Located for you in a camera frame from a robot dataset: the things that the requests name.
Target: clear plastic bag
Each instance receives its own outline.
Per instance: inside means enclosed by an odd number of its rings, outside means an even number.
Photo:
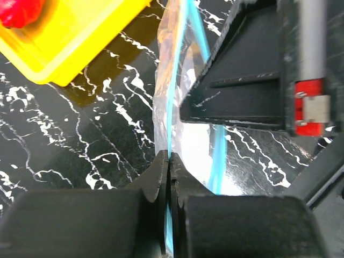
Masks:
[[[155,153],[164,149],[178,153],[187,170],[219,194],[219,177],[223,176],[225,168],[217,169],[216,183],[210,182],[214,177],[211,176],[214,146],[218,144],[211,135],[220,131],[224,134],[223,127],[182,123],[179,117],[178,107],[210,54],[204,31],[200,32],[202,21],[197,15],[193,1],[169,0],[160,22],[157,32],[160,63],[153,97]],[[218,156],[222,161],[225,159],[225,153]]]

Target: yellow plastic container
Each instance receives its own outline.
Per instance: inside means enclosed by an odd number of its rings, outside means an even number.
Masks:
[[[30,81],[66,86],[151,0],[46,0],[35,23],[0,26],[0,51]]]

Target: gray metal rod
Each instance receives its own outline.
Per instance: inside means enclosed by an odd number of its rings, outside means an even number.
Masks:
[[[326,0],[298,0],[300,80],[325,77]]]

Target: black plastic part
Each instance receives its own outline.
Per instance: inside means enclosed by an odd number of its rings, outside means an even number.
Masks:
[[[283,192],[313,210],[331,257],[343,257],[344,133],[333,139]]]
[[[344,166],[344,133],[333,139],[282,194],[313,207],[326,189],[340,177]]]
[[[344,256],[344,169],[313,210],[331,257]]]
[[[184,210],[181,257],[328,257],[311,212],[295,198],[191,196]]]
[[[174,257],[179,258],[184,257],[182,254],[185,254],[188,248],[183,209],[185,200],[191,195],[213,196],[214,194],[187,171],[176,153],[171,155],[170,181]]]
[[[167,152],[120,190],[32,191],[0,222],[1,258],[160,257]]]

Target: black marble surface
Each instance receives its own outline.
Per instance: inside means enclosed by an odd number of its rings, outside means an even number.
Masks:
[[[195,2],[213,46],[231,1]],[[163,11],[153,1],[65,88],[28,81],[1,55],[1,214],[27,190],[120,188],[148,168]],[[321,149],[315,138],[234,128],[227,140],[230,195],[282,192]]]

